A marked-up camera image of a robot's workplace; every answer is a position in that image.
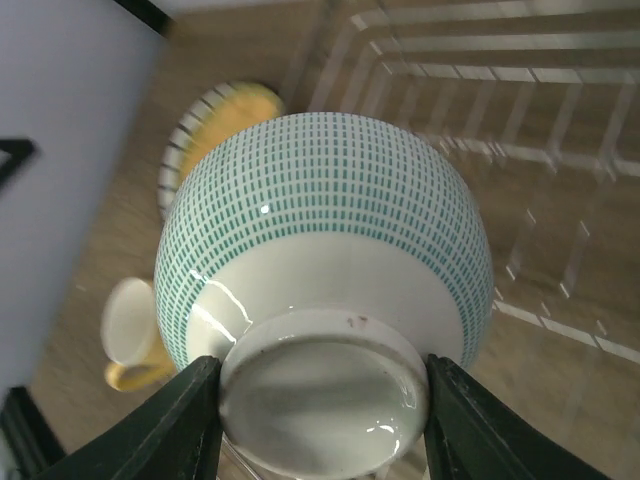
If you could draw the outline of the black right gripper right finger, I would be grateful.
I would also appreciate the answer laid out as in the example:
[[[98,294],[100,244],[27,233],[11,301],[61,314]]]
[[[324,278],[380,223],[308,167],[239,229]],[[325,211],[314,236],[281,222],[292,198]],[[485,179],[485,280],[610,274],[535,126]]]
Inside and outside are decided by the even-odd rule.
[[[607,477],[532,427],[451,359],[431,354],[425,366],[431,479]]]

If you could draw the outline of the green dotted white bowl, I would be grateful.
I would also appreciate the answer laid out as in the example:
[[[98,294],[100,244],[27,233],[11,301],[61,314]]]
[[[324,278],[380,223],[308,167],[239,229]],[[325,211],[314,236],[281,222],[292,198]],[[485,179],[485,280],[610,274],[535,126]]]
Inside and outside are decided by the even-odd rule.
[[[283,116],[204,156],[155,263],[178,369],[222,364],[231,445],[299,479],[347,479],[410,450],[428,415],[425,360],[472,364],[493,267],[474,197],[431,145],[339,112]]]

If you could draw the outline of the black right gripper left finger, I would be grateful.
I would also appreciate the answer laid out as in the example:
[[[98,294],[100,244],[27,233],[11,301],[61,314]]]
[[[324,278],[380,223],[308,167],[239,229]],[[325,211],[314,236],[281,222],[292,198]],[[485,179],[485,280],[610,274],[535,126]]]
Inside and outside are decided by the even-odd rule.
[[[194,360],[141,406],[40,479],[216,479],[221,362]]]

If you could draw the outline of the yellow woven bamboo plate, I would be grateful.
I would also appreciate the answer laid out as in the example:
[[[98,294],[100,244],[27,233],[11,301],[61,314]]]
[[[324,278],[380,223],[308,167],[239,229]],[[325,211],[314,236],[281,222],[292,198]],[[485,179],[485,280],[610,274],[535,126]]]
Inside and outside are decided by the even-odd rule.
[[[227,138],[283,112],[280,97],[260,83],[224,82],[206,91],[179,123],[179,130],[187,136],[179,167],[180,181]]]

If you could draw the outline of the blue striped white plate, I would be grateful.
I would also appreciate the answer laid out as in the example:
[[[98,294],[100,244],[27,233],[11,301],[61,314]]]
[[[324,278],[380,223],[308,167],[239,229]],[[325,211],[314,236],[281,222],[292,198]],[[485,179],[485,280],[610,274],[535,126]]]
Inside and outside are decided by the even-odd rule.
[[[185,111],[169,136],[158,171],[157,205],[161,220],[165,221],[180,187],[180,172],[194,135],[212,115],[216,106],[232,91],[228,82],[207,90]]]

